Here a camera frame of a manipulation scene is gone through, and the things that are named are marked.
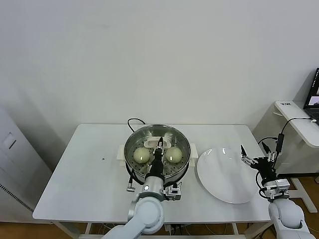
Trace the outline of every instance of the laptop screen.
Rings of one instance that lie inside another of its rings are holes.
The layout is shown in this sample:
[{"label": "laptop screen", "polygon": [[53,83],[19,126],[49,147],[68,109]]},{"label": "laptop screen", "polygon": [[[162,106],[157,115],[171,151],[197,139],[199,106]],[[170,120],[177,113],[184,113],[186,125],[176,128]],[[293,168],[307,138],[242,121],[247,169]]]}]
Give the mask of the laptop screen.
[{"label": "laptop screen", "polygon": [[319,108],[319,68],[316,70],[304,108]]}]

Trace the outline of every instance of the floor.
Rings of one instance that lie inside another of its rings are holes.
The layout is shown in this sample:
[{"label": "floor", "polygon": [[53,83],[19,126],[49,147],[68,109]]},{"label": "floor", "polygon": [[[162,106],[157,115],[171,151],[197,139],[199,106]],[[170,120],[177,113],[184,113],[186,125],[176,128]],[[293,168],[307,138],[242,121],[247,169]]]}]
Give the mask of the floor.
[{"label": "floor", "polygon": [[[304,177],[300,178],[302,185],[305,190],[308,192],[312,201],[314,202],[317,209],[319,209],[319,184],[315,182],[314,177]],[[293,201],[301,206],[304,211],[306,223],[311,231],[311,233],[319,239],[319,213],[309,213],[306,209],[304,203],[301,199],[293,199]],[[80,229],[82,233],[85,232],[86,224],[78,223],[76,226]],[[92,234],[105,234],[109,229],[107,227],[113,227],[113,224],[93,224],[91,228]],[[187,235],[190,233],[191,235],[212,235],[216,234],[233,234],[233,230],[231,225],[225,224],[193,224],[188,225],[186,229],[182,228],[182,234]],[[237,224],[238,231],[240,234],[243,234],[247,229],[248,225],[245,224]],[[176,235],[180,235],[180,230],[176,229]],[[273,228],[269,228],[262,235],[263,239],[275,239],[276,232]],[[168,235],[168,233],[162,228],[160,231],[156,233],[156,235]],[[32,238],[32,239],[70,239],[70,237],[57,228],[55,225],[41,225],[41,224],[19,224],[19,223],[0,223],[0,238],[1,239],[24,239],[24,238]]]}]

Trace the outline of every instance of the laptop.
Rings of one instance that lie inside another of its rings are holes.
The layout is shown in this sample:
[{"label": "laptop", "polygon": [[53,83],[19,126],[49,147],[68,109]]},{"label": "laptop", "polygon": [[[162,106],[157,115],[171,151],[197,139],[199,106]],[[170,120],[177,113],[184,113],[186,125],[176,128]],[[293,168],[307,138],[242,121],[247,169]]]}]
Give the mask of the laptop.
[{"label": "laptop", "polygon": [[313,84],[310,88],[304,111],[319,124],[319,68],[316,70]]}]

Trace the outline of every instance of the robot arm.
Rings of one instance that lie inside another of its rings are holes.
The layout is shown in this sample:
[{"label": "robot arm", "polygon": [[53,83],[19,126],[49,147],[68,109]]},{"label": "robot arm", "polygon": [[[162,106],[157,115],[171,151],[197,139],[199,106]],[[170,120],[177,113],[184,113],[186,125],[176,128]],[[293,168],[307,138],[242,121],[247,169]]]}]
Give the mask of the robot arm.
[{"label": "robot arm", "polygon": [[141,193],[137,194],[129,208],[128,223],[112,228],[102,239],[135,239],[142,233],[154,234],[164,224],[164,213],[161,202],[179,200],[181,189],[177,184],[163,189],[163,138],[153,151],[154,160],[145,176]]},{"label": "robot arm", "polygon": [[268,210],[274,223],[278,239],[314,239],[305,222],[304,213],[298,205],[289,200],[287,179],[278,179],[273,168],[275,153],[268,157],[250,158],[241,146],[242,161],[257,169],[262,177],[259,194],[270,202]]}]

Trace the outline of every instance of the white wall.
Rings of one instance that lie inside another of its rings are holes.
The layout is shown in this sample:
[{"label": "white wall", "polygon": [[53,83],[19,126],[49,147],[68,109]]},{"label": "white wall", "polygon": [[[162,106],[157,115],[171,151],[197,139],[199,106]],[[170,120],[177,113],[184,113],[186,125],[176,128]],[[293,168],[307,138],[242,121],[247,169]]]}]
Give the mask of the white wall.
[{"label": "white wall", "polygon": [[253,129],[318,65],[318,9],[317,0],[1,1],[0,103],[51,167],[85,122]]}]

